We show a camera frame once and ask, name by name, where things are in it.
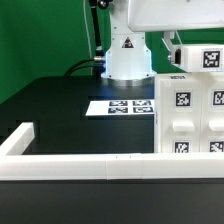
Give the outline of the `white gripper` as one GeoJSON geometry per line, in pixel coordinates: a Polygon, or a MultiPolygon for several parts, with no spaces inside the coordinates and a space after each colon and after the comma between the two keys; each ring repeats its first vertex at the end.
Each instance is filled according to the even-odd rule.
{"type": "Polygon", "coordinates": [[[224,0],[129,0],[128,26],[135,32],[164,31],[168,60],[180,65],[182,41],[177,30],[224,27],[224,0]]]}

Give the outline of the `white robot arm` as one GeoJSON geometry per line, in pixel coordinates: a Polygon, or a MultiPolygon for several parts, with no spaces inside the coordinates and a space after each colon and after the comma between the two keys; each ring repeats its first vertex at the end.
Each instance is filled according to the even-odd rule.
{"type": "Polygon", "coordinates": [[[180,30],[224,28],[224,0],[112,0],[111,46],[103,77],[143,80],[152,77],[147,32],[162,32],[168,60],[185,72],[224,70],[224,45],[173,44],[180,30]]]}

